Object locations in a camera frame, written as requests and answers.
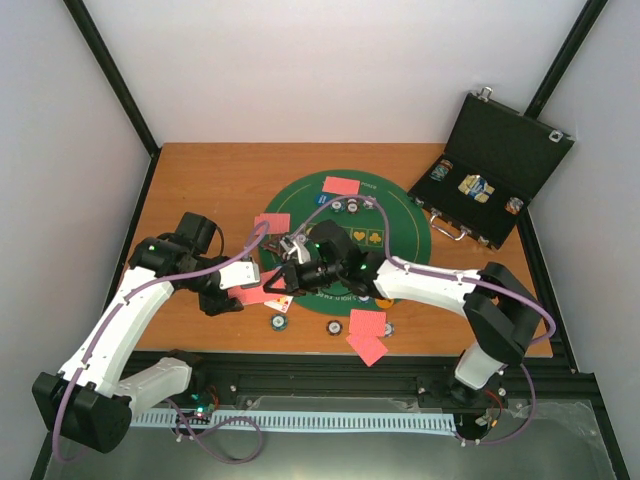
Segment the playing card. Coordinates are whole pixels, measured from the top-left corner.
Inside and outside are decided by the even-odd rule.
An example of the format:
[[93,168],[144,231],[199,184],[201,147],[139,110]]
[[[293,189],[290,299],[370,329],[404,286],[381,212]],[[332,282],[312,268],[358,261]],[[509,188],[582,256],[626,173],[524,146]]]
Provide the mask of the playing card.
[[253,220],[255,227],[262,221],[269,222],[269,234],[287,233],[291,222],[291,214],[289,213],[261,213]]
[[386,323],[387,314],[385,312],[371,312],[354,308],[349,316],[349,333],[384,337]]
[[264,302],[264,304],[267,307],[271,307],[274,310],[279,311],[280,313],[287,313],[287,310],[289,310],[292,301],[293,297],[285,295],[284,297],[280,297],[276,300],[269,300],[268,302]]
[[[271,270],[270,272],[263,272],[260,274],[260,285],[257,287],[250,288],[242,288],[242,287],[232,287],[228,290],[229,298],[237,298],[243,305],[253,305],[256,303],[264,303],[265,300],[275,301],[278,300],[282,294],[279,293],[265,293],[262,286],[265,284],[267,280],[273,277],[273,274],[276,273],[277,270]],[[278,280],[274,287],[276,288],[284,288],[284,278]]]
[[360,190],[360,180],[341,177],[327,177],[322,187],[323,192],[338,195],[357,195]]
[[378,337],[368,335],[349,335],[347,343],[362,358],[367,367],[376,363],[389,351]]

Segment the metal floor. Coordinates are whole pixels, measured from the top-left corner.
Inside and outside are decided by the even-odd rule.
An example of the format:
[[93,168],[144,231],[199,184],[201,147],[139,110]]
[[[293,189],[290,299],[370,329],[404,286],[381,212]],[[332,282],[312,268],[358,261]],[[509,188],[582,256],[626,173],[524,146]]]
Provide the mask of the metal floor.
[[[240,466],[224,465],[172,432],[132,428],[108,455],[91,452],[77,463],[52,462],[46,480],[223,479],[615,479],[597,423],[580,402],[543,402],[529,430],[495,447],[461,448],[452,437],[401,433],[265,433],[262,454]],[[488,438],[522,422],[505,411]],[[206,440],[218,451],[242,457],[255,433],[220,431]]]

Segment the wooden tabletop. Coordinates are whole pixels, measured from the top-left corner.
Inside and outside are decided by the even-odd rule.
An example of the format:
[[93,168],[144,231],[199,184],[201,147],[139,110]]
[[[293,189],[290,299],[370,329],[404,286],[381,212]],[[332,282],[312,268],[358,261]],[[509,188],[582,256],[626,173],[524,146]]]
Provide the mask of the wooden tabletop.
[[[165,144],[133,246],[145,237],[173,231],[184,212],[191,211],[222,227],[225,253],[234,255],[242,249],[253,218],[294,180],[321,170],[354,169],[408,189],[442,148],[440,144]],[[216,239],[210,254],[218,249]],[[517,231],[499,252],[471,239],[454,242],[432,232],[430,265],[473,269],[489,261],[506,265],[533,291]],[[346,331],[335,337],[327,334],[330,316],[294,304],[287,314],[287,329],[276,333],[269,321],[274,313],[264,305],[252,305],[239,313],[207,317],[198,309],[197,295],[179,291],[153,318],[137,348],[353,353],[345,341]],[[398,303],[387,310],[387,318],[395,326],[395,334],[383,339],[389,354],[459,355],[474,340],[464,318],[416,302]],[[543,342],[529,354],[550,356],[551,347]]]

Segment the black briefcase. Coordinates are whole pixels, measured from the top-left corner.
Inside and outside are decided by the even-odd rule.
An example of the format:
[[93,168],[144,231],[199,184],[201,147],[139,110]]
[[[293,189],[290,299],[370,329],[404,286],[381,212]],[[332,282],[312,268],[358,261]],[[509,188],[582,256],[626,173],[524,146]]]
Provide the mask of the black briefcase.
[[408,194],[431,212],[436,230],[500,248],[574,139],[490,95],[490,88],[467,94],[444,153]]

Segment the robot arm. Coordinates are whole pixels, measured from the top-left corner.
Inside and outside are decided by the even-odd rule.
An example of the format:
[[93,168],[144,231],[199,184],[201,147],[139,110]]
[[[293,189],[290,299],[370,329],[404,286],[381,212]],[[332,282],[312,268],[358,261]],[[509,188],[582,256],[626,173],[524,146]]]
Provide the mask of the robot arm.
[[[319,258],[303,263],[290,258],[266,282],[265,291],[304,295],[340,282],[358,296],[413,300],[465,317],[476,342],[459,359],[450,390],[451,396],[464,405],[473,403],[476,392],[496,372],[522,362],[540,322],[538,314],[512,298],[462,281],[493,283],[535,300],[506,267],[489,263],[483,270],[460,271],[417,265],[399,257],[392,262],[381,253],[361,251],[331,220],[315,225],[309,238]],[[310,258],[299,253],[301,245],[294,246],[297,258]],[[416,271],[445,274],[447,279]],[[280,278],[284,278],[285,288],[274,288]]]
[[[78,369],[61,433],[100,452],[115,448],[132,417],[165,398],[185,391],[192,382],[193,357],[172,352],[151,368],[120,380],[124,366],[147,325],[173,292],[189,289],[200,297],[208,315],[242,310],[227,289],[260,283],[257,266],[243,260],[209,275],[151,285],[156,278],[190,273],[220,264],[228,257],[205,258],[217,226],[205,217],[185,214],[175,233],[147,238],[135,249],[115,297],[78,351],[57,375],[41,373],[32,391],[47,427],[53,429],[62,395]],[[83,361],[86,352],[88,360]]]

